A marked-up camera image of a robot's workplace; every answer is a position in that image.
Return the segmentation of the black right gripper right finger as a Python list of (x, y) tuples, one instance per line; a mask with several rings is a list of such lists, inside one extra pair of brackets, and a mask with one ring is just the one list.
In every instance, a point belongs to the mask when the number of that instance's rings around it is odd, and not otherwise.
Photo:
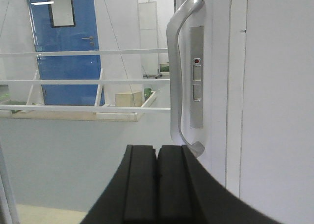
[(186, 145), (164, 145), (158, 154), (160, 224), (275, 224), (209, 174)]

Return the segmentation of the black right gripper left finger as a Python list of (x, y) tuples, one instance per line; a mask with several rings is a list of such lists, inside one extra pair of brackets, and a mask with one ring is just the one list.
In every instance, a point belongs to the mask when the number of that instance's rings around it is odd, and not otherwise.
[(156, 153), (150, 145), (128, 145), (123, 159), (83, 224), (155, 224)]

